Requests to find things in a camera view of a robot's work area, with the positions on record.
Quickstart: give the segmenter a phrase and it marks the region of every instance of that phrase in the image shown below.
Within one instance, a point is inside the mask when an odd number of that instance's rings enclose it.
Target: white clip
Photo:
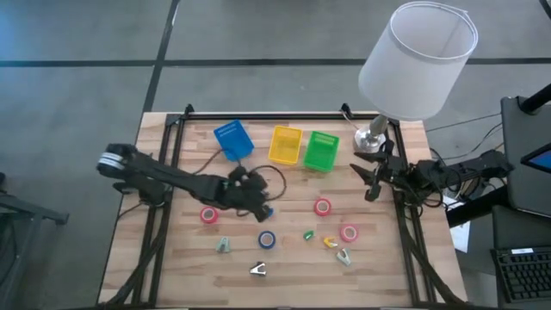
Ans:
[[[218,253],[230,252],[230,239],[228,237],[222,237],[222,239],[216,245],[216,251]]]
[[[266,267],[265,263],[257,262],[257,264],[254,267],[251,268],[249,273],[251,273],[252,275],[257,275],[257,276],[266,276],[265,267]]]
[[[350,266],[350,264],[352,264],[352,261],[350,261],[350,250],[349,249],[341,249],[338,253],[337,253],[337,259],[339,261],[341,261],[341,263],[347,265],[347,266]]]

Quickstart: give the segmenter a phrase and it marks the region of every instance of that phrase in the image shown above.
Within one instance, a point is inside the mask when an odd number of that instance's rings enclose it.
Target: green bin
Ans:
[[[304,165],[318,171],[329,172],[333,170],[337,150],[338,137],[314,131],[308,142]]]

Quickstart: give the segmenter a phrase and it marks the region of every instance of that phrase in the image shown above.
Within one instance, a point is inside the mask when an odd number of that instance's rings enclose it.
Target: green clip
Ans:
[[[304,232],[304,235],[302,235],[302,237],[304,238],[304,240],[308,241],[313,237],[313,231]]]
[[[337,253],[337,259],[339,261],[341,261],[341,263],[347,265],[347,266],[350,266],[350,264],[352,264],[352,261],[350,261],[350,250],[349,249],[341,249],[338,253]]]
[[[222,239],[216,245],[216,251],[218,253],[229,253],[230,239],[228,237],[222,237]]]

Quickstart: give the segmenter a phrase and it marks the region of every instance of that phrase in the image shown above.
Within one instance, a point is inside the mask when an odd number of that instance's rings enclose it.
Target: black keyboard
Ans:
[[[493,250],[508,302],[551,300],[551,246]]]

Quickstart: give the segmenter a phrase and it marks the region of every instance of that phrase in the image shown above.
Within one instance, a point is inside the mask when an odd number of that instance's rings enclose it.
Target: concrete floor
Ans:
[[[166,58],[365,58],[388,17],[405,2],[182,0]],[[170,3],[0,0],[0,60],[155,59]],[[537,0],[445,3],[467,9],[477,25],[476,58],[551,55],[551,20]],[[335,110],[342,102],[371,109],[357,90],[359,69],[165,68],[152,110],[181,111],[187,103],[199,111]],[[152,67],[0,68],[0,171],[8,175],[8,190],[71,214],[67,226],[43,228],[18,308],[96,302],[121,197],[95,165],[108,142],[134,142],[152,72]],[[550,76],[551,65],[468,65],[442,112],[425,122],[430,145],[444,157],[469,151],[499,116],[449,125],[496,114],[500,97],[531,95]],[[501,139],[492,136],[470,157]],[[471,247],[477,247],[476,239]],[[469,299],[491,305],[493,277],[470,267],[487,252],[474,253],[478,256],[461,260],[467,262]]]

